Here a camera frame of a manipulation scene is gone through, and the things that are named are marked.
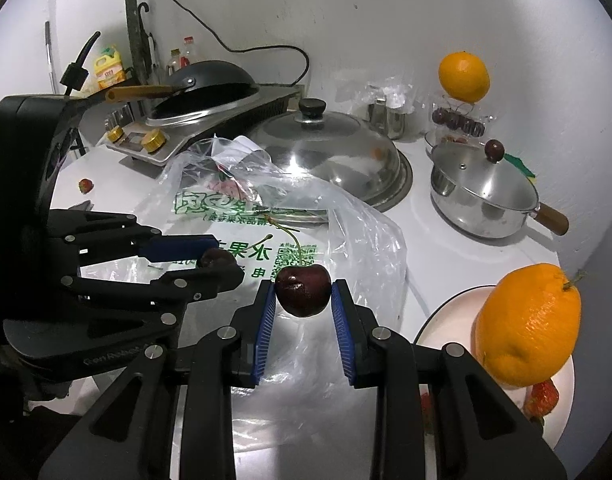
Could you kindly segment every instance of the silver bolt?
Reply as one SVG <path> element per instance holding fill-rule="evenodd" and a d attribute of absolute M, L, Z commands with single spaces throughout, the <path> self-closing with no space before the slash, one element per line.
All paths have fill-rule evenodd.
<path fill-rule="evenodd" d="M 390 337 L 390 330 L 388 330 L 385 326 L 373 328 L 371 333 L 375 339 L 379 339 L 380 341 L 384 341 Z"/>
<path fill-rule="evenodd" d="M 446 345 L 446 353 L 452 357 L 462 357 L 464 355 L 464 347 L 459 343 L 448 343 Z"/>
<path fill-rule="evenodd" d="M 232 339 L 237 335 L 237 330 L 231 326 L 222 326 L 217 331 L 217 337 L 220 339 Z"/>
<path fill-rule="evenodd" d="M 144 355 L 148 359 L 157 359 L 164 353 L 164 349 L 159 345 L 150 345 L 144 350 Z"/>
<path fill-rule="evenodd" d="M 164 325 L 174 325 L 177 322 L 175 314 L 172 314 L 170 312 L 164 312 L 164 314 L 161 315 L 160 319 Z"/>

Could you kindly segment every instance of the white table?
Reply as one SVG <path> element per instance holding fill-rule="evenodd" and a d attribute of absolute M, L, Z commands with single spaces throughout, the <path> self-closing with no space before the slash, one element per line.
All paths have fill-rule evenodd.
<path fill-rule="evenodd" d="M 528 219 L 524 229 L 506 240 L 484 242 L 448 225 L 430 199 L 432 162 L 424 139 L 398 142 L 414 172 L 410 194 L 387 215 L 406 240 L 407 297 L 401 334 L 413 340 L 426 319 L 446 300 L 478 285 L 494 285 L 513 269 L 537 262 L 558 264 L 550 233 Z M 68 208 L 89 198 L 95 211 L 129 213 L 151 190 L 160 169 L 131 160 L 105 146 L 94 148 L 60 173 L 53 208 Z M 94 189 L 85 197 L 78 181 L 89 178 Z M 339 424 L 302 442 L 236 455 L 238 478 L 368 478 L 372 443 L 372 404 L 356 420 Z"/>

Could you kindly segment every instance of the plate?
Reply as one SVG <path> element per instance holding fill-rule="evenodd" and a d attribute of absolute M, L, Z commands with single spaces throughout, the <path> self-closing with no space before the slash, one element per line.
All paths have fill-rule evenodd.
<path fill-rule="evenodd" d="M 478 286 L 460 292 L 446 301 L 428 318 L 414 343 L 441 349 L 446 343 L 460 343 L 470 352 L 470 335 L 477 314 L 495 288 L 493 285 Z M 544 440 L 553 448 L 566 428 L 575 391 L 575 371 L 572 356 L 553 378 L 560 392 L 560 402 L 552 413 L 544 417 Z M 503 388 L 513 402 L 521 408 L 526 398 L 526 388 Z"/>

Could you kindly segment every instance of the orange fruit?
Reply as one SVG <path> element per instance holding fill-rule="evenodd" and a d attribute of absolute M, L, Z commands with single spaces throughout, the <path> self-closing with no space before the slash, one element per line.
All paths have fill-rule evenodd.
<path fill-rule="evenodd" d="M 559 267 L 536 264 L 497 283 L 475 321 L 474 341 L 477 361 L 496 381 L 531 386 L 566 363 L 581 319 L 579 291 L 569 282 Z"/>
<path fill-rule="evenodd" d="M 467 103 L 483 99 L 490 88 L 486 65 L 468 52 L 455 52 L 442 60 L 439 82 L 450 97 Z"/>

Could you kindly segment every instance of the wooden wok handle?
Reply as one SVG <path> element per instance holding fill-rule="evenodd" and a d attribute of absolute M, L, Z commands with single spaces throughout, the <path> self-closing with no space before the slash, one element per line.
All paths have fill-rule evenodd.
<path fill-rule="evenodd" d="M 137 98 L 169 97 L 179 88 L 167 85 L 118 86 L 106 92 L 107 103 L 121 103 Z"/>
<path fill-rule="evenodd" d="M 537 213 L 531 216 L 558 236 L 565 235 L 568 232 L 568 218 L 546 204 L 540 203 Z"/>

